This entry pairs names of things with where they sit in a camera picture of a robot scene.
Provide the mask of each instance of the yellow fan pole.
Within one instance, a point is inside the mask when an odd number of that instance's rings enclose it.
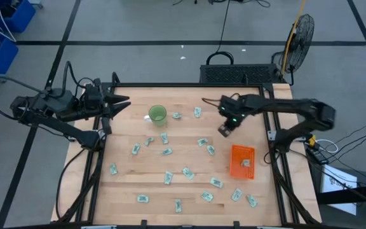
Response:
[[[289,52],[290,41],[292,40],[292,35],[293,35],[293,32],[295,31],[295,28],[297,26],[297,23],[299,22],[299,18],[302,15],[302,11],[303,11],[304,3],[305,2],[306,2],[305,0],[302,0],[302,5],[300,6],[300,10],[299,10],[299,13],[297,14],[296,21],[295,21],[295,23],[293,23],[292,31],[290,31],[290,36],[289,36],[289,39],[288,39],[288,41],[286,43],[286,49],[285,49],[285,54],[283,56],[283,64],[282,64],[282,70],[281,70],[281,76],[282,77],[283,77],[283,74],[285,74],[285,70],[286,70],[287,54]]]

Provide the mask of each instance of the orange tray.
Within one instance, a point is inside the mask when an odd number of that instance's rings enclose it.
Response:
[[[243,160],[250,160],[251,167],[241,166]],[[229,174],[242,179],[254,179],[255,149],[246,146],[233,145],[231,148],[231,161]]]

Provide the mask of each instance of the electric fan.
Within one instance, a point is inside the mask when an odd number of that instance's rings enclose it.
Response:
[[[292,26],[292,30],[290,30],[285,50],[272,55],[272,64],[275,56],[280,55],[279,66],[281,69],[277,69],[277,73],[281,79],[283,79],[284,73],[290,73],[292,77],[290,86],[294,84],[293,73],[300,68],[309,51],[314,29],[315,21],[310,15],[300,16],[295,28]]]

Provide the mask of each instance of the black fan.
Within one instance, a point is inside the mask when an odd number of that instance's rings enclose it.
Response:
[[[306,57],[307,52],[309,51],[314,29],[315,21],[310,15],[305,14],[300,16],[299,20],[297,21],[295,30],[293,32],[292,30],[290,31],[289,37],[286,42],[287,44],[290,40],[286,60],[284,58],[286,47],[283,52],[277,52],[272,56],[271,62],[273,63],[274,57],[276,55],[281,55],[279,59],[279,65],[282,68],[283,65],[286,64],[284,71],[292,75],[292,84],[290,85],[293,85],[293,73],[298,70],[298,68],[302,65],[303,60]],[[279,70],[279,73],[282,78],[283,72]]]

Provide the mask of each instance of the white paper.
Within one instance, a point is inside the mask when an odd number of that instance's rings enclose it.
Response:
[[[324,165],[323,171],[331,176],[334,176],[341,183],[345,184],[349,188],[356,188],[357,178],[352,176],[346,172],[343,172],[339,169],[333,168],[329,165]],[[322,193],[329,191],[339,191],[345,189],[341,184],[335,181],[330,176],[323,174],[322,177]],[[344,212],[348,212],[350,214],[356,215],[356,205],[354,203],[350,204],[329,204],[331,207],[335,207],[336,209],[340,209]]]

